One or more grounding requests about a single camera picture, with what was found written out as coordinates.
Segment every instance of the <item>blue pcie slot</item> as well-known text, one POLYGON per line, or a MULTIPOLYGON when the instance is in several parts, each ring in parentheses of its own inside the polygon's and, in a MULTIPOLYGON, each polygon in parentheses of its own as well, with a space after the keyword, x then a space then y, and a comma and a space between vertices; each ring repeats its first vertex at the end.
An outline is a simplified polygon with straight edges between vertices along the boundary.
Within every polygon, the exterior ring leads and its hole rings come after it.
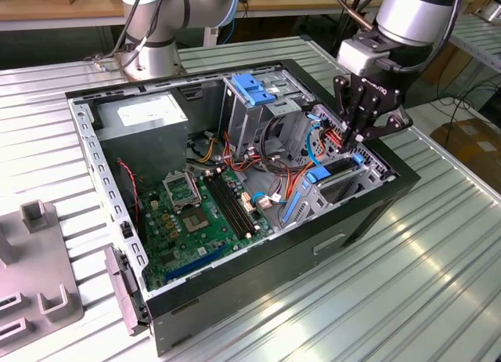
POLYGON ((169 280, 173 280, 177 277, 184 276, 185 274, 191 272, 192 270, 197 270, 198 268, 201 268, 202 266, 206 266, 210 262, 213 262, 221 256, 222 252, 225 250, 225 248, 228 245, 225 244, 224 246, 221 246, 218 248, 216 251, 211 252, 210 254, 206 256, 202 256, 200 259, 195 260, 194 262, 190 262, 186 264, 185 266, 182 266, 176 270, 173 270, 172 272, 166 273, 164 275, 164 280, 165 282, 169 280))
POLYGON ((285 216, 283 217, 283 221, 286 223, 287 220, 289 219, 290 217, 290 214, 292 213, 292 211, 294 210, 294 208, 296 207, 296 204, 297 202, 299 201, 299 197, 301 197, 301 194, 299 194, 299 192, 296 192, 296 194, 294 195, 294 198, 292 199, 292 202, 290 203, 290 207, 289 209, 287 209, 287 213, 285 214, 285 216))

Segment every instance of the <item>motherboard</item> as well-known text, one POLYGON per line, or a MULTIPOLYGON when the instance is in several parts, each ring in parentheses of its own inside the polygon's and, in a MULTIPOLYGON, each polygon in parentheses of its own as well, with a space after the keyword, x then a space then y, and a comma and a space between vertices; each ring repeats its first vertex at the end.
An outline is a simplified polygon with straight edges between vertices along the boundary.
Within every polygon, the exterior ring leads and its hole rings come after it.
POLYGON ((273 233, 269 221, 242 200, 247 193, 231 169, 216 176, 193 178, 187 172, 171 179, 140 196, 150 260, 144 270, 148 290, 273 233), (184 199, 190 202, 180 208, 184 199))

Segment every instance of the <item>wooden table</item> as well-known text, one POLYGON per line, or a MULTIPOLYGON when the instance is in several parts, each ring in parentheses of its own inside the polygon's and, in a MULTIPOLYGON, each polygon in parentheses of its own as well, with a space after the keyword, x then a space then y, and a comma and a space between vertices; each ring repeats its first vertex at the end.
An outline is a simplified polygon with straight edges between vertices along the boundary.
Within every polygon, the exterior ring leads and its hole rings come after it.
MULTIPOLYGON (((370 7, 379 7, 375 0, 370 7)), ((236 18, 305 16, 341 11, 337 0, 248 0, 248 9, 239 4, 236 18)), ((121 0, 76 0, 57 5, 39 0, 0 1, 0 31, 21 31, 61 27, 101 27, 125 22, 121 0)), ((206 28, 204 46, 213 46, 217 28, 206 28)))

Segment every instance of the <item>blue plastic latch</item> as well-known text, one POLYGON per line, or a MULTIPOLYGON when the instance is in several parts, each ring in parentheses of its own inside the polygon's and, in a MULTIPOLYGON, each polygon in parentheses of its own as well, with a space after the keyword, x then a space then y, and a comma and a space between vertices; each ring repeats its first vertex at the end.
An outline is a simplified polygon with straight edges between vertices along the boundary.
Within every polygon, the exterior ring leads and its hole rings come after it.
POLYGON ((275 95, 268 93, 261 82, 251 74, 235 75, 232 77, 232 81, 252 106, 276 101, 275 95))
POLYGON ((311 183, 317 183, 318 181, 328 178, 329 176, 329 171, 323 166, 317 166, 306 174, 306 178, 308 178, 311 183))
POLYGON ((294 210, 294 208, 296 207, 296 204, 297 202, 299 201, 299 198, 301 197, 301 194, 299 192, 296 192, 296 194, 294 195, 294 198, 292 199, 292 202, 290 203, 290 207, 289 209, 287 209, 287 213, 285 214, 285 216, 283 217, 283 221, 286 223, 288 220, 289 220, 289 217, 290 217, 290 214, 292 213, 292 211, 294 210))
POLYGON ((353 154, 353 161, 355 161, 359 166, 362 166, 364 159, 360 153, 355 153, 353 154))

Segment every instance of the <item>blue drive bracket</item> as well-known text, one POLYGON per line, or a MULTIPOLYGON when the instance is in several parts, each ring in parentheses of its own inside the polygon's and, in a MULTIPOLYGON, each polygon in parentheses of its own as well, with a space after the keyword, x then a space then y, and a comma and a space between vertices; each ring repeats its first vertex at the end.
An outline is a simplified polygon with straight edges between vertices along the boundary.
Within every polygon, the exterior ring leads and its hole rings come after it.
POLYGON ((306 178, 310 181, 310 183, 315 184, 322 179, 330 177, 329 171, 323 166, 317 166, 316 168, 312 168, 307 174, 306 178))
POLYGON ((232 82, 252 106, 276 101, 275 95, 268 93, 251 74, 237 74, 232 77, 232 82))

